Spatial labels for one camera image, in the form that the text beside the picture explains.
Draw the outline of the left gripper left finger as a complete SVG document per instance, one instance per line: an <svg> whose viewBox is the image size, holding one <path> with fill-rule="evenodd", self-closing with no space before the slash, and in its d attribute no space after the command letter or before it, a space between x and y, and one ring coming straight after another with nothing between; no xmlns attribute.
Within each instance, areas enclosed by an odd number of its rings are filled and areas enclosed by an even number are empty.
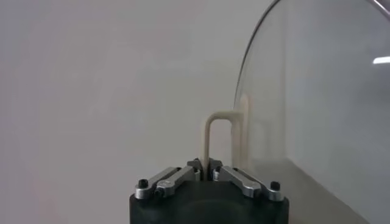
<svg viewBox="0 0 390 224"><path fill-rule="evenodd" d="M200 180L201 163L196 158L188 161L185 167L168 167L149 179L140 179L135 186L135 198L147 200L155 194L170 197L184 182Z"/></svg>

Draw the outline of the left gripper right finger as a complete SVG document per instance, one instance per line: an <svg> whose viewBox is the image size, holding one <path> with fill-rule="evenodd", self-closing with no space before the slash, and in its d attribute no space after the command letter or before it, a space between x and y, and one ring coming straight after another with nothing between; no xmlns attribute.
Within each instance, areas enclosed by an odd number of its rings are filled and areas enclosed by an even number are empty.
<svg viewBox="0 0 390 224"><path fill-rule="evenodd" d="M269 186L245 170L224 166L220 160L210 159L208 173L212 181L225 181L234 184L241 193L249 198L263 196L270 201L283 201L280 183L272 181Z"/></svg>

